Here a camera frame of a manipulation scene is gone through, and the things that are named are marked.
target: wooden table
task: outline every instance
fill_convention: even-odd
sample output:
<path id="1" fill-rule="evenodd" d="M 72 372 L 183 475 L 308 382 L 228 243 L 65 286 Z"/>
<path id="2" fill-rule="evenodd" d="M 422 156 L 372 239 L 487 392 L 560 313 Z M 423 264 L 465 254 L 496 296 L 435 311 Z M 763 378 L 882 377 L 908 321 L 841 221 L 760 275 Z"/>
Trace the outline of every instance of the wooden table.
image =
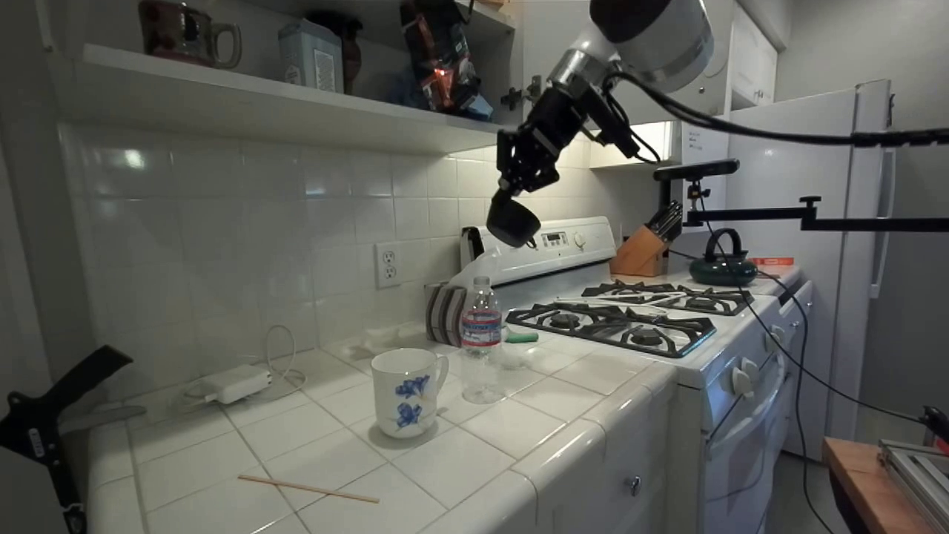
<path id="1" fill-rule="evenodd" d="M 831 484 L 836 484 L 834 498 L 850 529 L 872 534 L 935 534 L 916 506 L 890 479 L 886 467 L 877 459 L 879 453 L 880 448 L 872 445 L 824 440 L 824 461 L 830 468 Z M 854 514 L 865 528 L 852 524 L 855 518 L 847 515 Z"/>

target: green object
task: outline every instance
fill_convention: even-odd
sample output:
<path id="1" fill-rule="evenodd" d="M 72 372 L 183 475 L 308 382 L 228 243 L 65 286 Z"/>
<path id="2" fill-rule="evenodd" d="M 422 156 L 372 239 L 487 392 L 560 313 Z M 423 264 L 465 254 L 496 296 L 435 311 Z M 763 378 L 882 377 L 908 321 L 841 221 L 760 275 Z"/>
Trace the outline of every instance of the green object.
<path id="1" fill-rule="evenodd" d="M 721 254 L 718 239 L 732 238 L 732 253 Z M 689 274 L 700 284 L 735 287 L 748 285 L 758 275 L 758 268 L 747 260 L 748 251 L 741 250 L 741 238 L 734 228 L 720 228 L 712 233 L 705 245 L 705 256 L 689 265 Z"/>
<path id="2" fill-rule="evenodd" d="M 515 334 L 511 332 L 508 334 L 506 341 L 508 343 L 531 343 L 538 339 L 537 332 L 531 332 L 530 334 Z"/>

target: refrigerator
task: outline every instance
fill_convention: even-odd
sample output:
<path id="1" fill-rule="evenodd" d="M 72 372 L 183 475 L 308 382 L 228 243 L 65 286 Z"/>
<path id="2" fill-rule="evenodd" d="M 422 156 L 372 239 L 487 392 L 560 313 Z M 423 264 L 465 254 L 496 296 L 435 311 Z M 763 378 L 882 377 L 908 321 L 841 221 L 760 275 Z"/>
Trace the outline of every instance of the refrigerator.
<path id="1" fill-rule="evenodd" d="M 843 136 L 886 130 L 890 105 L 890 82 L 883 80 L 733 111 L 729 120 L 775 131 Z M 729 209 L 797 206 L 802 205 L 799 198 L 819 195 L 818 218 L 891 215 L 887 212 L 892 210 L 895 189 L 892 151 L 732 135 L 728 154 L 741 161 L 739 170 L 725 179 Z M 859 398 L 868 309 L 871 298 L 879 293 L 888 236 L 802 232 L 799 220 L 729 225 L 738 231 L 751 257 L 793 257 L 803 279 L 814 282 L 804 364 L 837 390 Z M 791 348 L 797 361 L 801 361 L 802 342 L 799 334 Z M 809 458 L 820 459 L 825 435 L 854 438 L 857 406 L 806 376 L 800 414 Z M 803 453 L 793 410 L 784 449 Z"/>

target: mug handle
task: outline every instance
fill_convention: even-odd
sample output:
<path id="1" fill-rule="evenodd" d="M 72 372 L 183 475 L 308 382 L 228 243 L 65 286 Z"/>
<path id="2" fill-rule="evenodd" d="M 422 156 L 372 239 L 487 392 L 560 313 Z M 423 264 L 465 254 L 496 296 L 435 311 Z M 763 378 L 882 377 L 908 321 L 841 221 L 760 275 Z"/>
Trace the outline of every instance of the mug handle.
<path id="1" fill-rule="evenodd" d="M 217 53 L 217 39 L 221 36 L 221 33 L 230 33 L 233 37 L 233 49 L 231 50 L 231 59 L 228 61 L 221 61 L 220 55 Z M 240 37 L 240 28 L 237 24 L 211 24 L 211 42 L 214 46 L 214 67 L 215 68 L 234 68 L 237 67 L 237 64 L 240 63 L 241 52 L 243 50 L 243 43 Z"/>
<path id="2" fill-rule="evenodd" d="M 448 378 L 448 356 L 439 356 L 435 361 L 438 365 L 438 380 L 435 383 L 435 395 L 441 392 L 441 387 L 445 385 L 445 379 Z"/>

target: white mug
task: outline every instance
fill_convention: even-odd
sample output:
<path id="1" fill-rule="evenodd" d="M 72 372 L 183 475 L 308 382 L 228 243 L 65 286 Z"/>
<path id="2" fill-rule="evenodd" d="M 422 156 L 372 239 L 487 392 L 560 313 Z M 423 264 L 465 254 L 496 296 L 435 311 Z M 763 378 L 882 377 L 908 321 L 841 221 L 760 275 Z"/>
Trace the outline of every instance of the white mug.
<path id="1" fill-rule="evenodd" d="M 448 358 L 422 349 L 395 349 L 372 358 L 379 429 L 394 438 L 428 430 L 435 423 L 438 392 L 447 377 Z"/>

